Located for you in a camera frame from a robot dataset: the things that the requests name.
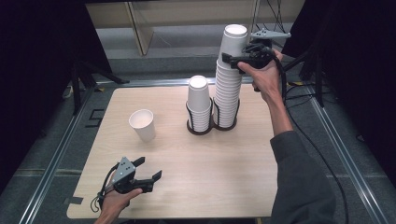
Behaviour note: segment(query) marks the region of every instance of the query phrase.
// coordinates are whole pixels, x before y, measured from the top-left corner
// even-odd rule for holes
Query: cable
[[[262,25],[264,26],[265,30],[269,30],[265,23],[263,23]]]
[[[99,212],[99,208],[102,208],[103,200],[105,199],[106,194],[108,194],[108,192],[106,192],[107,180],[108,180],[108,178],[110,177],[110,175],[113,173],[113,171],[115,171],[115,170],[119,167],[119,164],[120,164],[120,163],[117,162],[116,165],[114,165],[113,167],[111,167],[110,171],[107,173],[107,176],[106,176],[106,178],[105,178],[105,181],[103,182],[103,185],[102,185],[101,190],[97,193],[96,197],[94,197],[94,198],[92,199],[92,201],[91,201],[91,210],[92,210],[94,213]]]
[[[273,58],[273,60],[276,63],[276,66],[279,70],[280,73],[280,77],[281,77],[281,81],[282,81],[282,98],[283,98],[283,104],[286,104],[286,90],[287,90],[287,84],[286,84],[286,72],[283,69],[282,63],[280,62],[280,60],[276,57],[276,55],[274,54],[273,51],[271,51],[272,53],[270,54]]]
[[[281,16],[281,13],[280,13],[280,4],[281,4],[280,0],[277,0],[277,14],[275,13],[274,8],[272,7],[272,5],[271,5],[271,3],[270,3],[269,0],[267,0],[267,3],[268,3],[268,6],[271,8],[271,11],[273,12],[274,17],[275,17],[275,19],[276,19],[274,31],[276,30],[276,27],[279,26],[279,29],[280,29],[283,33],[286,33],[286,32],[285,32],[285,29],[283,28],[283,23],[282,23],[282,21],[281,21],[281,20],[282,20],[282,16]]]
[[[305,100],[305,101],[303,101],[303,102],[301,102],[301,103],[299,103],[299,104],[297,104],[297,105],[291,105],[291,106],[289,106],[288,109],[293,108],[293,107],[298,106],[298,105],[306,104],[306,103],[309,102],[311,99],[312,99],[312,96],[310,96],[307,100]]]
[[[327,93],[331,93],[331,91],[325,91],[322,94],[327,94]],[[297,99],[297,98],[301,98],[301,97],[305,97],[305,96],[316,96],[316,93],[310,93],[310,94],[301,94],[301,95],[295,95],[295,96],[291,96],[289,98],[286,98],[286,100],[293,100],[293,99]]]
[[[283,49],[283,45],[279,44],[278,42],[276,42],[274,39],[271,39],[271,43],[275,46],[280,47],[281,49]]]
[[[341,195],[343,198],[343,202],[344,202],[344,210],[345,210],[345,215],[346,215],[346,224],[349,223],[349,215],[348,215],[348,209],[347,209],[347,197],[346,194],[344,192],[344,189],[338,179],[338,177],[335,175],[334,171],[332,170],[332,167],[330,166],[330,164],[326,161],[326,159],[324,158],[323,154],[320,152],[320,150],[318,149],[318,147],[314,144],[314,142],[311,140],[311,138],[301,129],[301,127],[298,125],[298,123],[296,122],[296,120],[294,119],[294,117],[291,115],[290,113],[290,109],[287,107],[287,104],[285,102],[285,107],[289,113],[290,119],[293,121],[293,123],[295,124],[295,126],[297,127],[297,129],[303,134],[303,136],[306,138],[306,140],[308,140],[308,142],[314,147],[314,149],[316,150],[316,152],[319,154],[319,156],[321,157],[321,159],[323,160],[323,162],[325,163],[326,167],[328,168],[328,170],[330,171],[330,173],[332,174],[335,182],[337,183],[338,188],[341,191]]]

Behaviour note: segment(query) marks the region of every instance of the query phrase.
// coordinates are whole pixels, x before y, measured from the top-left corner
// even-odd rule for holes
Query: sleeve
[[[336,223],[335,196],[318,164],[294,131],[271,139],[277,166],[277,193],[271,223]]]

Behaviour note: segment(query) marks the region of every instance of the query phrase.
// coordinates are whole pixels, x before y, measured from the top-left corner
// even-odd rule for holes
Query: black curtain
[[[328,4],[305,1],[283,53],[300,56],[322,26]],[[319,40],[325,77],[396,187],[396,13],[391,0],[339,1]]]
[[[0,2],[0,192],[62,101],[75,61],[111,73],[83,3]]]

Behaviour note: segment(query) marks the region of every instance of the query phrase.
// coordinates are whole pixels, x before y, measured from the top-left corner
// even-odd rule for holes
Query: person's right hand
[[[283,55],[273,49],[276,57],[281,61]],[[253,78],[253,88],[260,90],[262,99],[268,103],[268,100],[274,97],[281,97],[279,90],[279,71],[274,60],[269,62],[264,68],[256,69],[248,63],[238,63],[238,67],[251,75]]]
[[[143,192],[142,189],[134,189],[126,194],[120,194],[113,188],[109,189],[105,195],[102,211],[95,224],[110,224],[119,217],[121,211],[127,206],[128,202]]]

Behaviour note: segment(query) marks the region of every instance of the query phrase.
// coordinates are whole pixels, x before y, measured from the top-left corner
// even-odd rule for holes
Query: table surface
[[[215,86],[209,85],[210,96]],[[251,85],[243,84],[237,124],[205,135],[187,130],[187,86],[125,88],[114,91],[93,142],[74,197],[70,218],[96,218],[91,201],[121,157],[146,157],[135,178],[163,177],[151,193],[131,200],[120,217],[269,217],[276,196],[277,166],[270,139],[269,110]],[[138,109],[154,113],[156,138],[140,140],[128,123]]]

